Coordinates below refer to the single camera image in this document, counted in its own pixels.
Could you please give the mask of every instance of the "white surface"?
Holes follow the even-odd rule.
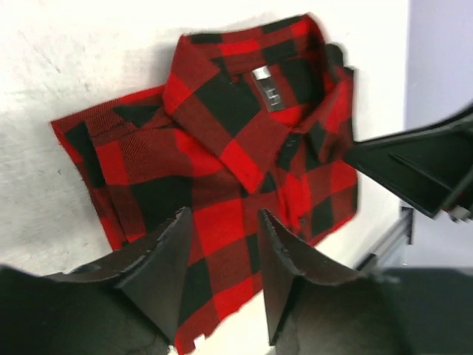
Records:
[[[407,0],[0,1],[0,262],[70,271],[110,251],[84,184],[48,121],[161,84],[181,33],[239,29],[312,12],[358,73],[358,139],[402,129]],[[319,245],[351,265],[398,215],[398,199],[361,177],[356,218]],[[199,354],[269,351],[262,295]]]

